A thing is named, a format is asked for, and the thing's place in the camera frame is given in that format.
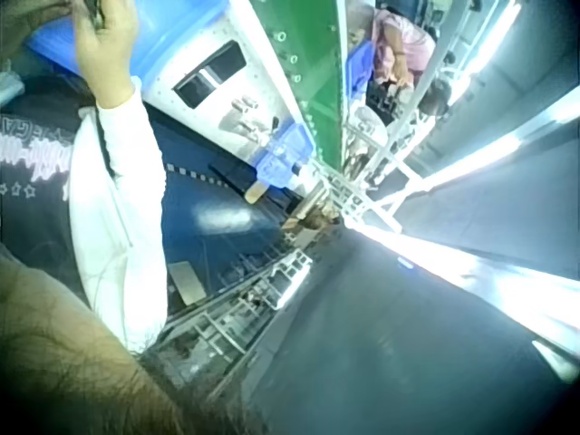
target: star print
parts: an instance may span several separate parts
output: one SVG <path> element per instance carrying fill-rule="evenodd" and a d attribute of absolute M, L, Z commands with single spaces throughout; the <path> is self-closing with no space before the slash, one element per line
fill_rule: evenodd
<path fill-rule="evenodd" d="M 15 184 L 12 186 L 12 196 L 13 197 L 19 197 L 20 196 L 20 189 L 22 188 L 22 186 L 20 186 L 20 184 L 18 183 L 18 181 L 15 182 Z"/>
<path fill-rule="evenodd" d="M 26 199 L 36 197 L 36 189 L 33 188 L 30 184 L 24 188 L 24 193 L 26 195 Z"/>

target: person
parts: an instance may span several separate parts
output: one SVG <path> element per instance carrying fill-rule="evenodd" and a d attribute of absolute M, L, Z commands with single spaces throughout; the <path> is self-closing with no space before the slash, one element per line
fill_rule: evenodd
<path fill-rule="evenodd" d="M 134 0 L 102 0 L 99 31 L 83 0 L 5 0 L 1 7 L 5 59 L 36 27 L 72 11 L 79 68 L 97 110 L 81 110 L 79 119 L 79 103 L 58 94 L 51 79 L 3 108 L 0 242 L 65 284 L 129 351 L 142 353 L 167 319 L 166 174 L 140 81 L 130 75 Z"/>
<path fill-rule="evenodd" d="M 0 301 L 0 415 L 8 428 L 47 435 L 267 433 L 255 414 L 176 390 L 62 283 L 5 251 Z"/>
<path fill-rule="evenodd" d="M 425 30 L 387 10 L 374 12 L 372 42 L 377 83 L 394 79 L 400 86 L 415 84 L 435 51 L 435 41 Z"/>
<path fill-rule="evenodd" d="M 421 101 L 419 111 L 429 116 L 443 116 L 449 110 L 449 101 L 453 90 L 449 82 L 443 79 L 435 79 Z"/>

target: blue plastic crate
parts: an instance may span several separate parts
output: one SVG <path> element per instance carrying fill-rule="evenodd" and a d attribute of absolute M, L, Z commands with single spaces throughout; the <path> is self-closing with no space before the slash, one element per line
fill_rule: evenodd
<path fill-rule="evenodd" d="M 222 15 L 227 0 L 136 0 L 139 38 L 130 62 L 147 89 L 179 48 Z M 48 59 L 79 73 L 74 54 L 73 21 L 66 17 L 36 31 L 28 45 Z"/>
<path fill-rule="evenodd" d="M 266 155 L 256 164 L 257 179 L 285 188 L 293 176 L 292 167 L 308 162 L 314 151 L 314 144 L 304 124 L 287 123 L 268 143 Z"/>
<path fill-rule="evenodd" d="M 366 90 L 374 66 L 374 45 L 371 41 L 361 43 L 346 60 L 346 98 L 358 99 Z"/>

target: screw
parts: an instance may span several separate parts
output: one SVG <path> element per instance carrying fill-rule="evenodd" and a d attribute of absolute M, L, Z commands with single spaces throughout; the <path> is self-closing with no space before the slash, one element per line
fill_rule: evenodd
<path fill-rule="evenodd" d="M 257 127 L 253 124 L 250 124 L 248 121 L 240 120 L 239 125 L 244 127 L 248 132 L 253 133 L 257 130 Z"/>
<path fill-rule="evenodd" d="M 290 62 L 292 65 L 294 65 L 295 63 L 298 63 L 298 56 L 296 56 L 295 54 L 288 54 L 286 52 L 280 52 L 280 53 L 278 53 L 278 56 L 280 57 L 280 59 L 284 59 L 285 61 Z"/>
<path fill-rule="evenodd" d="M 247 95 L 242 97 L 242 102 L 244 102 L 244 104 L 250 109 L 257 109 L 257 102 L 252 100 L 252 98 L 248 97 Z"/>
<path fill-rule="evenodd" d="M 287 72 L 286 77 L 288 77 L 294 83 L 299 83 L 302 81 L 302 75 L 300 74 L 290 74 L 289 72 Z"/>
<path fill-rule="evenodd" d="M 286 32 L 275 32 L 272 30 L 268 30 L 267 34 L 271 38 L 274 38 L 275 40 L 277 40 L 279 43 L 283 43 L 287 37 Z"/>
<path fill-rule="evenodd" d="M 232 100 L 232 107 L 241 113 L 247 113 L 247 106 L 238 99 Z"/>

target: hand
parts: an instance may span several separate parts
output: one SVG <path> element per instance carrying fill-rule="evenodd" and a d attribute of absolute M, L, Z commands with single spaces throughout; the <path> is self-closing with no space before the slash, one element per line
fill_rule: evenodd
<path fill-rule="evenodd" d="M 397 78 L 397 84 L 399 86 L 407 83 L 410 77 L 412 82 L 412 74 L 407 68 L 407 58 L 404 54 L 395 54 L 395 64 L 392 66 L 391 73 Z"/>
<path fill-rule="evenodd" d="M 71 12 L 69 0 L 7 0 L 0 5 L 0 63 L 36 29 Z"/>
<path fill-rule="evenodd" d="M 97 103 L 113 109 L 135 92 L 130 64 L 139 18 L 135 0 L 101 0 L 101 8 L 104 27 L 95 30 L 84 0 L 72 0 L 76 56 Z"/>

